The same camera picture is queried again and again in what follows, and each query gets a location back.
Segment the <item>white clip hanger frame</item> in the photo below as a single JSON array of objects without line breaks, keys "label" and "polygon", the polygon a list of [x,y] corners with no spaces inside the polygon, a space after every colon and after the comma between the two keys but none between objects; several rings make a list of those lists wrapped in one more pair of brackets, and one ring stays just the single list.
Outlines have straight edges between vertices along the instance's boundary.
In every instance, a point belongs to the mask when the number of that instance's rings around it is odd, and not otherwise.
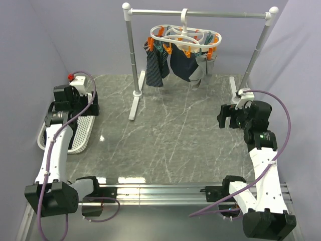
[{"label": "white clip hanger frame", "polygon": [[211,30],[189,28],[187,26],[188,9],[181,12],[181,25],[158,25],[150,30],[150,37],[165,43],[176,44],[179,47],[187,47],[193,50],[207,51],[218,47],[222,42],[222,36]]}]

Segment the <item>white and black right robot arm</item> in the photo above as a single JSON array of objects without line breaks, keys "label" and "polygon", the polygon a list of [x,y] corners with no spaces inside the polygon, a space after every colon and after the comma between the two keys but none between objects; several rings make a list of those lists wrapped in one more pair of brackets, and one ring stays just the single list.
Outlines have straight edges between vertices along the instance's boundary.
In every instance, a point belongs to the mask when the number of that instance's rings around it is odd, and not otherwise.
[{"label": "white and black right robot arm", "polygon": [[223,179],[221,195],[235,200],[243,214],[243,231],[249,238],[284,240],[296,227],[296,217],[289,214],[283,199],[277,161],[277,140],[268,130],[272,106],[263,101],[246,101],[244,107],[224,104],[217,116],[219,127],[241,129],[255,174],[256,194],[239,176]]}]

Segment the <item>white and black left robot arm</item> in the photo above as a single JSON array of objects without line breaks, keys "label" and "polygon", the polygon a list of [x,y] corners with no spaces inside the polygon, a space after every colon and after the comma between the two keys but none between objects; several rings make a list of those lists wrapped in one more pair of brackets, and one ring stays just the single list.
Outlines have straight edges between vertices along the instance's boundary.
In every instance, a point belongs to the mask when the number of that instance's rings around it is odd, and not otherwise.
[{"label": "white and black left robot arm", "polygon": [[54,101],[45,116],[45,151],[34,184],[25,187],[25,198],[39,218],[71,214],[83,199],[90,202],[101,200],[102,187],[98,178],[78,178],[67,183],[67,155],[72,148],[78,129],[78,118],[98,116],[98,94],[91,97],[81,94],[72,85],[60,85],[53,89]]}]

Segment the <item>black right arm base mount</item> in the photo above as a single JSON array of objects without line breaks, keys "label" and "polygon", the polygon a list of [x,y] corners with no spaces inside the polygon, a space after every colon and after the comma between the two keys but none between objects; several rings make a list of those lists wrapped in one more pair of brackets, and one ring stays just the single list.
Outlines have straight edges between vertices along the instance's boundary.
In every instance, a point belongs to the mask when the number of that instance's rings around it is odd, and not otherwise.
[{"label": "black right arm base mount", "polygon": [[[219,199],[227,196],[228,194],[223,193],[223,188],[222,186],[206,186],[204,189],[205,195],[206,195],[206,201],[207,202],[216,202]],[[234,198],[229,198],[225,200],[225,202],[228,202],[228,204],[221,203],[217,205],[218,210],[229,210],[225,212],[219,212],[220,216],[224,216],[227,218],[236,218],[240,216],[240,210],[234,210],[231,211],[232,209],[239,208],[239,206],[236,204],[236,201]]]}]

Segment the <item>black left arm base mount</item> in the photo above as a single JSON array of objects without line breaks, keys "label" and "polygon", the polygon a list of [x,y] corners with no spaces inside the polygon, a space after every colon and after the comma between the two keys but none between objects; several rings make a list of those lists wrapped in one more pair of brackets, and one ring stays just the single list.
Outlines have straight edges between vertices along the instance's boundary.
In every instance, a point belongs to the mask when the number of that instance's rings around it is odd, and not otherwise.
[{"label": "black left arm base mount", "polygon": [[107,205],[115,204],[117,187],[99,187],[98,191],[86,195],[81,201],[81,213],[84,217],[100,217]]}]

